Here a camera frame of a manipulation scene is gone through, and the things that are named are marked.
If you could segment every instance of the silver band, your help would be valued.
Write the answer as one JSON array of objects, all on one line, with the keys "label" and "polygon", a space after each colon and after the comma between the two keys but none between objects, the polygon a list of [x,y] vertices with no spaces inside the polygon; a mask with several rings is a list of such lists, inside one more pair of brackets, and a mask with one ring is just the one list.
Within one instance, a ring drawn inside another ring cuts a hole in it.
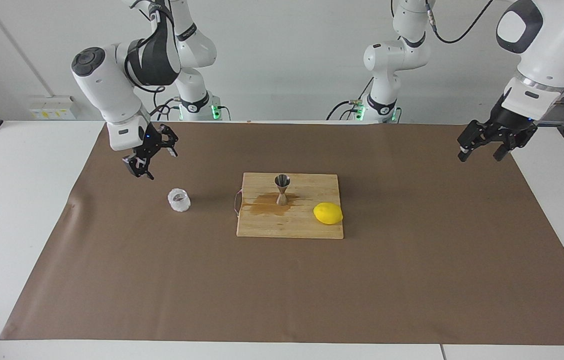
[{"label": "silver band", "polygon": [[536,82],[535,80],[531,80],[528,77],[522,75],[520,71],[515,71],[515,78],[520,80],[522,84],[526,85],[529,88],[538,89],[539,91],[548,91],[548,92],[559,92],[562,93],[564,88],[557,88],[555,86],[548,86],[545,84],[540,84],[540,82]]}]

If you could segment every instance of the metal jigger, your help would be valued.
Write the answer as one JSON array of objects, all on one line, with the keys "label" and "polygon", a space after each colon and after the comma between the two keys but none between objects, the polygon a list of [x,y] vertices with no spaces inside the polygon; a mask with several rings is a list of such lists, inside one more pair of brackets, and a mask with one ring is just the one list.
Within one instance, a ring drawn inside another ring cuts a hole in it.
[{"label": "metal jigger", "polygon": [[280,191],[280,195],[277,197],[275,203],[284,207],[287,205],[287,196],[284,194],[287,191],[287,187],[291,184],[291,178],[288,175],[280,174],[275,177],[275,185],[277,185],[278,191]]}]

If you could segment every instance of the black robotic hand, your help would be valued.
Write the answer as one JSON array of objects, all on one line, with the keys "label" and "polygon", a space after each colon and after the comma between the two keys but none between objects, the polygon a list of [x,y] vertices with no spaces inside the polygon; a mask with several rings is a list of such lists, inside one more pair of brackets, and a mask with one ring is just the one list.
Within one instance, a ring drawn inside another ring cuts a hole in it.
[{"label": "black robotic hand", "polygon": [[178,153],[175,152],[175,143],[178,141],[178,136],[167,125],[161,124],[159,129],[156,130],[152,123],[146,127],[144,133],[144,142],[140,146],[133,148],[133,154],[124,157],[122,161],[125,162],[126,168],[131,171],[136,178],[145,175],[154,180],[154,176],[149,171],[149,164],[151,158],[154,157],[162,148],[167,148],[168,152],[177,157]]},{"label": "black robotic hand", "polygon": [[493,158],[500,162],[513,149],[524,148],[536,133],[538,126],[532,119],[502,107],[504,99],[504,95],[500,96],[485,123],[471,121],[457,138],[460,143],[460,153],[457,157],[461,162],[467,161],[473,150],[480,146],[501,142],[502,145],[493,153]]}]

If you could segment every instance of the cutting board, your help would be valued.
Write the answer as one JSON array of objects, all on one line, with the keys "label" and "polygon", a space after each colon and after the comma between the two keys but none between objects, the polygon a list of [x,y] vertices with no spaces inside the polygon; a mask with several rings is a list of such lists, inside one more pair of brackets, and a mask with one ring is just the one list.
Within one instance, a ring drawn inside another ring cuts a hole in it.
[{"label": "cutting board", "polygon": [[279,173],[245,172],[238,216],[238,237],[287,239],[344,239],[342,222],[321,223],[314,216],[319,203],[340,205],[338,176],[324,173],[287,173],[287,205],[277,205],[275,177]]}]

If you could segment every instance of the white junction box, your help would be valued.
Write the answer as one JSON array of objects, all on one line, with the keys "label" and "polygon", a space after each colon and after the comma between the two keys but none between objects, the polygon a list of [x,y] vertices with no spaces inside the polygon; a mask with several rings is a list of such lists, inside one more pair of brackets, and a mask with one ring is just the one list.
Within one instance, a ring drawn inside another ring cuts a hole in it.
[{"label": "white junction box", "polygon": [[31,97],[28,110],[35,120],[76,120],[71,96]]}]

